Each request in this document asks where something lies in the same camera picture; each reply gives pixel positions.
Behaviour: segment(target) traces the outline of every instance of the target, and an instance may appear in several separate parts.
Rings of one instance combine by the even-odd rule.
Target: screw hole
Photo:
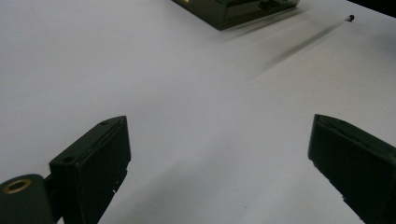
[[[70,162],[70,161],[73,161],[73,160],[74,160],[74,157],[65,157],[63,159],[63,162]]]
[[[3,188],[3,192],[6,194],[17,193],[29,187],[31,183],[32,181],[30,179],[16,180],[8,184],[5,188]]]

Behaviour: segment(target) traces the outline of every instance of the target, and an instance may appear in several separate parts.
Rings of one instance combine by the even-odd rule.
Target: white table surface
[[[0,182],[126,115],[133,160],[100,223],[362,223],[308,141],[319,113],[396,146],[395,41],[345,0],[222,32],[170,0],[0,0]]]

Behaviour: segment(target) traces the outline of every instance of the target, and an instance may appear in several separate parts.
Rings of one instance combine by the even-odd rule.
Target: black plastic part
[[[396,7],[388,0],[348,0],[362,7],[368,7],[374,11],[396,18]]]
[[[365,223],[396,223],[395,147],[345,121],[315,115],[308,157]]]
[[[173,0],[219,30],[296,7],[299,0]]]
[[[22,175],[0,185],[1,224],[53,224],[43,177]]]
[[[65,223],[95,224],[127,174],[131,160],[126,117],[105,120],[49,163]]]

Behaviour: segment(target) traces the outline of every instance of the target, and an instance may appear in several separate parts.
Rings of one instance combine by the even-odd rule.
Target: white surface
[[[219,32],[168,0],[0,0],[0,181],[126,115],[133,161],[100,223],[362,223],[308,140],[320,113],[396,146],[396,20],[289,14]]]

